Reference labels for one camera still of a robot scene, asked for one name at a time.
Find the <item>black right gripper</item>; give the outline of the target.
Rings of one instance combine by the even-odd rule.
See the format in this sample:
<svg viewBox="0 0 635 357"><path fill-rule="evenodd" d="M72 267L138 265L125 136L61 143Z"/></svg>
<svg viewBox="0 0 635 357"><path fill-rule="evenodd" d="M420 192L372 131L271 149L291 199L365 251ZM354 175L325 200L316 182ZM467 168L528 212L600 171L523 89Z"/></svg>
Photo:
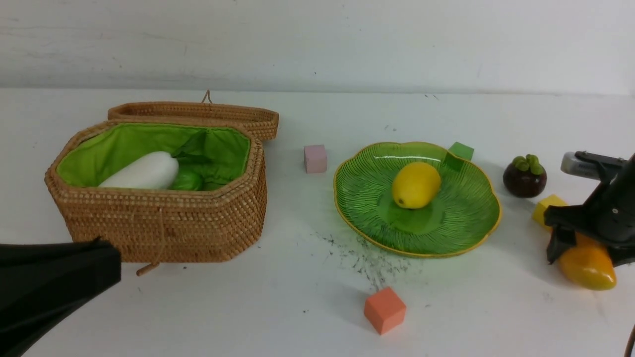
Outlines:
<svg viewBox="0 0 635 357"><path fill-rule="evenodd" d="M549 206L545 224L553 228L547 246L547 262L553 265L577 246L575 233L603 244L613 266L634 262L635 157L613 179L599 181L581 205Z"/></svg>

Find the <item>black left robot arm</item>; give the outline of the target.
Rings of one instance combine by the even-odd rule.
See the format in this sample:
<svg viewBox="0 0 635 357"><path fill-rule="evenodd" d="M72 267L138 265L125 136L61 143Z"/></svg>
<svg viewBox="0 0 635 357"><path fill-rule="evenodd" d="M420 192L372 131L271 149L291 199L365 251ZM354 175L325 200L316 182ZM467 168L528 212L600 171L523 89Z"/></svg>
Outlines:
<svg viewBox="0 0 635 357"><path fill-rule="evenodd" d="M20 357L43 335L121 280L121 253L86 242L1 244L0 354Z"/></svg>

